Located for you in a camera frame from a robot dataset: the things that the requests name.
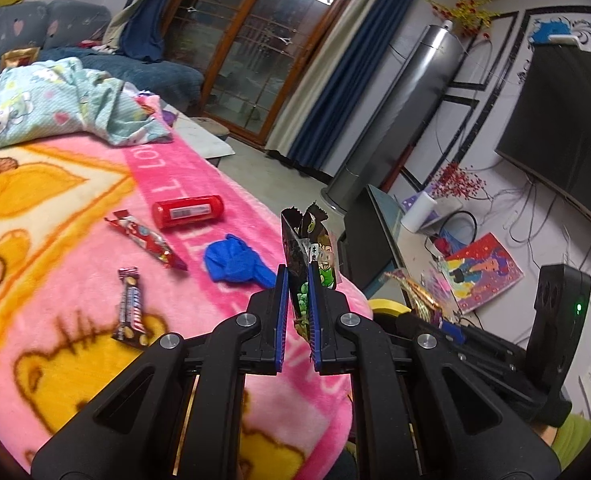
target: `red canister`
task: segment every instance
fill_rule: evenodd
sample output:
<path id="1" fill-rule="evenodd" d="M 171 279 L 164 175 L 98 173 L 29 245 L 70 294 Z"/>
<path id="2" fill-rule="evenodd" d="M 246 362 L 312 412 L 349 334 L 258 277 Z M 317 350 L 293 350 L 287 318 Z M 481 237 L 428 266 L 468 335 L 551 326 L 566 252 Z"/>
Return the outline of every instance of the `red canister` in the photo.
<path id="1" fill-rule="evenodd" d="M 219 195 L 195 196 L 155 202 L 150 208 L 158 229 L 219 218 L 224 202 Z"/>

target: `light blue blanket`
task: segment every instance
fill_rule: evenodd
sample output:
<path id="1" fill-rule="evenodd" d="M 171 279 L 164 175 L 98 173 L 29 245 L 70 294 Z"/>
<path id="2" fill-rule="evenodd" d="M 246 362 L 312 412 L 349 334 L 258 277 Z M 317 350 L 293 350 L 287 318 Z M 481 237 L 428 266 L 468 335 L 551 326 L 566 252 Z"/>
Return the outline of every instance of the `light blue blanket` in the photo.
<path id="1" fill-rule="evenodd" d="M 86 69 L 76 57 L 7 68 L 0 74 L 0 148 L 75 132 L 114 146 L 170 141 L 108 72 Z"/>

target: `blue sofa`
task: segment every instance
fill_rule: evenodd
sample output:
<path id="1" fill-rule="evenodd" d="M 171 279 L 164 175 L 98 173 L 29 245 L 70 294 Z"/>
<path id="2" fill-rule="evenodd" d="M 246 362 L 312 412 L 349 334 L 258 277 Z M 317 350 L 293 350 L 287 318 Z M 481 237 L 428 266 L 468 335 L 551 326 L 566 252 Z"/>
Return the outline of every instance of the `blue sofa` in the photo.
<path id="1" fill-rule="evenodd" d="M 159 95 L 180 111 L 197 104 L 204 77 L 194 68 L 170 61 L 147 63 L 117 54 L 97 54 L 76 46 L 82 40 L 101 40 L 110 20 L 106 7 L 75 0 L 0 7 L 0 58 L 15 48 L 39 46 L 40 61 L 78 57 L 84 68 L 105 70 Z"/>

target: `pink blanket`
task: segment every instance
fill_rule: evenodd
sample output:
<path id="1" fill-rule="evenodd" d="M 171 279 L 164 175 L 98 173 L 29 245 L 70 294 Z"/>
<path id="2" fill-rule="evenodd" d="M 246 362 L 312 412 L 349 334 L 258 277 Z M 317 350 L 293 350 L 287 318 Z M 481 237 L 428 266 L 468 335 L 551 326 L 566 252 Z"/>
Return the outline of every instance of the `pink blanket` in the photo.
<path id="1" fill-rule="evenodd" d="M 164 269 L 102 220 L 128 209 L 152 226 L 152 202 L 206 194 L 221 195 L 224 217 L 166 235 L 188 275 Z M 0 439 L 25 468 L 138 355 L 110 338 L 119 267 L 140 269 L 151 339 L 208 333 L 246 309 L 259 288 L 213 283 L 202 260 L 227 233 L 271 269 L 284 262 L 277 217 L 182 142 L 116 149 L 71 136 L 0 150 Z M 370 315 L 348 280 L 339 290 Z M 313 370 L 290 312 L 283 373 L 246 377 L 245 478 L 323 478 L 351 426 L 349 387 L 347 376 Z"/>

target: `flat screen tv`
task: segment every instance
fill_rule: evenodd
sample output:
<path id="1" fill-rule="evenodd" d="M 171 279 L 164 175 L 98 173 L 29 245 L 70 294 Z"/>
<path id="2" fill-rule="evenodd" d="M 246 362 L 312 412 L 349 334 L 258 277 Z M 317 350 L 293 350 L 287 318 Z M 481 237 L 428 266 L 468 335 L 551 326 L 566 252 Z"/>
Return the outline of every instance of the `flat screen tv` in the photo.
<path id="1" fill-rule="evenodd" d="M 496 152 L 591 218 L 591 52 L 553 44 L 534 47 Z"/>

